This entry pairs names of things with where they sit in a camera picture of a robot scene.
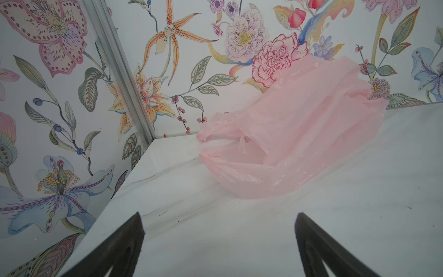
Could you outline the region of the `pink plastic bag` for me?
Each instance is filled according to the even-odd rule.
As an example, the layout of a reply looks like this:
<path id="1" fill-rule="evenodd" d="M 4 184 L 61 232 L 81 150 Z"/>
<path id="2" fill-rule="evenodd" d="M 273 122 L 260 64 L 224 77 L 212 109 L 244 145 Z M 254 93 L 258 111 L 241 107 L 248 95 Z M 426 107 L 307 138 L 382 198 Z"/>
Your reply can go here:
<path id="1" fill-rule="evenodd" d="M 216 114 L 197 139 L 211 175 L 239 197 L 291 193 L 377 134 L 388 100 L 370 99 L 371 85 L 347 57 L 308 55 L 283 70 L 252 106 Z"/>

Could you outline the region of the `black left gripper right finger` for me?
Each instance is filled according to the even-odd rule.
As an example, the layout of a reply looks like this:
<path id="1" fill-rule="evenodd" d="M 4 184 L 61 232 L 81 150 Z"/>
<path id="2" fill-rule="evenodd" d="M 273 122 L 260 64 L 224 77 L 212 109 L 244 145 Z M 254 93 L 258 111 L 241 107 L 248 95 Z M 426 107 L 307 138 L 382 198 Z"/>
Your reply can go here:
<path id="1" fill-rule="evenodd" d="M 294 231 L 307 277 L 327 277 L 327 267 L 337 277 L 378 276 L 305 213 L 297 215 Z"/>

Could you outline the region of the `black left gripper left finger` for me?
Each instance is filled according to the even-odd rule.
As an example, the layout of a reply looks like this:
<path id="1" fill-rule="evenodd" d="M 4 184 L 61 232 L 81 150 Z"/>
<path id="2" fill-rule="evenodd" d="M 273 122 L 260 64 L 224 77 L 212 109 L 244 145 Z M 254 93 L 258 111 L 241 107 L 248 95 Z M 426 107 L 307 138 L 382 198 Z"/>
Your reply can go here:
<path id="1" fill-rule="evenodd" d="M 104 240 L 65 277 L 131 277 L 140 256 L 145 231 L 137 212 Z"/>

